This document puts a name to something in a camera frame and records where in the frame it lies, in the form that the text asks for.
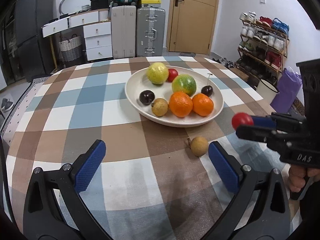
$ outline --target black refrigerator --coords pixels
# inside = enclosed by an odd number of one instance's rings
[[[43,25],[53,18],[53,0],[17,0],[15,30],[18,55],[25,78],[49,74],[54,69],[49,37],[43,38]]]

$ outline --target small round fruit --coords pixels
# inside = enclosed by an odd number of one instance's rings
[[[172,81],[172,91],[182,91],[188,96],[192,96],[197,89],[195,79],[188,74],[180,74]]]
[[[201,89],[201,93],[205,94],[207,97],[210,97],[213,94],[213,87],[205,86]]]
[[[213,101],[204,94],[197,94],[192,99],[193,111],[200,116],[208,116],[212,113],[214,104]]]
[[[155,94],[150,90],[144,90],[143,92],[141,92],[139,99],[142,104],[148,106],[152,103],[153,100],[155,100]]]
[[[146,75],[151,83],[161,85],[168,79],[169,70],[163,63],[155,62],[147,69]]]
[[[184,92],[175,92],[171,95],[169,108],[177,117],[185,117],[191,113],[193,103],[191,98]]]
[[[190,148],[195,156],[200,157],[208,151],[208,141],[204,137],[196,137],[191,141]]]
[[[176,71],[174,68],[169,68],[169,77],[167,81],[172,82],[178,75],[178,71]]]
[[[157,98],[151,106],[151,110],[156,116],[164,116],[169,109],[167,100],[163,98]]]
[[[253,123],[253,119],[250,115],[248,115],[247,113],[236,113],[232,120],[231,120],[231,124],[233,129],[237,130],[237,128],[241,125],[241,124],[245,124],[245,125],[254,125]]]

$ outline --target checkered tablecloth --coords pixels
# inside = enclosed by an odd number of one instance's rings
[[[185,67],[221,89],[225,105],[212,122],[173,128],[141,116],[124,86],[152,62]],[[202,57],[118,59],[64,69],[50,77],[32,98],[13,137],[7,158],[13,211],[22,229],[23,206],[35,167],[59,169],[73,163],[96,139],[107,153],[88,189],[80,195],[114,239],[200,239],[230,202],[208,155],[195,157],[187,138],[218,140],[241,164],[259,171],[276,167],[286,180],[289,165],[265,144],[239,140],[231,126],[237,112],[270,114],[272,108],[244,81]],[[57,192],[68,223],[75,227]],[[256,195],[240,225],[252,211]],[[290,201],[292,228],[299,204]]]

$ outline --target blue gripper pad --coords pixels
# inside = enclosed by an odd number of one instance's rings
[[[74,188],[78,194],[87,189],[92,177],[96,173],[106,155],[106,144],[104,141],[96,140],[89,150],[82,155],[83,164],[79,167],[74,177]]]
[[[251,117],[253,120],[253,124],[255,126],[261,126],[265,128],[271,128],[271,129],[276,128],[276,122],[273,121],[270,117],[262,117],[262,116],[255,116],[255,115],[252,115]]]
[[[210,143],[208,152],[209,158],[227,190],[233,194],[237,194],[240,187],[239,175],[227,160],[228,157],[233,156],[228,155],[217,141]]]

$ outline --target fruit bowl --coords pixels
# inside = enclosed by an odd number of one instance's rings
[[[170,66],[170,68],[174,68],[178,71],[179,74],[189,74],[192,76],[197,84],[196,94],[201,93],[201,89],[204,86],[211,85],[213,87],[213,94],[210,97],[214,103],[214,109],[211,114],[206,117],[199,116],[193,111],[191,114],[184,118],[180,118],[175,116],[170,110],[166,115],[162,117],[157,117],[151,111],[151,106],[144,106],[140,100],[139,95],[144,90],[151,90],[154,92],[156,98],[164,98],[167,101],[170,100],[170,96],[172,95],[172,83],[165,82],[162,85],[154,85],[152,84],[147,76],[146,72],[148,68],[144,68],[142,70],[134,73],[125,85],[125,94],[127,99],[132,104],[132,106],[144,117],[150,119],[151,121],[157,122],[159,124],[172,126],[172,127],[195,127],[205,123],[210,122],[215,117],[217,117],[223,109],[224,100],[221,94],[220,89],[213,83],[211,80],[208,80],[207,77],[187,68]]]

